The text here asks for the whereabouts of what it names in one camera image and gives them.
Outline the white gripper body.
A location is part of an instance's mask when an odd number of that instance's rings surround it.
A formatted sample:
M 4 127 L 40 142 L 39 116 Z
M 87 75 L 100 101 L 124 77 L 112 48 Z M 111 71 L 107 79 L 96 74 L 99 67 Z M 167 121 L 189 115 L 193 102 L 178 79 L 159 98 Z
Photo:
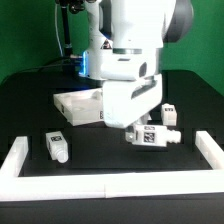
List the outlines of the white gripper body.
M 160 104 L 162 75 L 137 81 L 107 80 L 102 92 L 105 124 L 126 128 Z

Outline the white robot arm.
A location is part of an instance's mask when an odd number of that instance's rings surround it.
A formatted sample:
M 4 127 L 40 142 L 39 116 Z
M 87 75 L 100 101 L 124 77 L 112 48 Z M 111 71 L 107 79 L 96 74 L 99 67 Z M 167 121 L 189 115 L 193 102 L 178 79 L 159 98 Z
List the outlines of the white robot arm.
M 94 36 L 109 42 L 92 44 L 88 74 L 103 80 L 100 88 L 73 94 L 76 125 L 102 119 L 124 129 L 135 145 L 166 144 L 181 134 L 147 123 L 162 100 L 159 54 L 166 42 L 176 42 L 190 29 L 190 0 L 99 0 L 88 5 Z

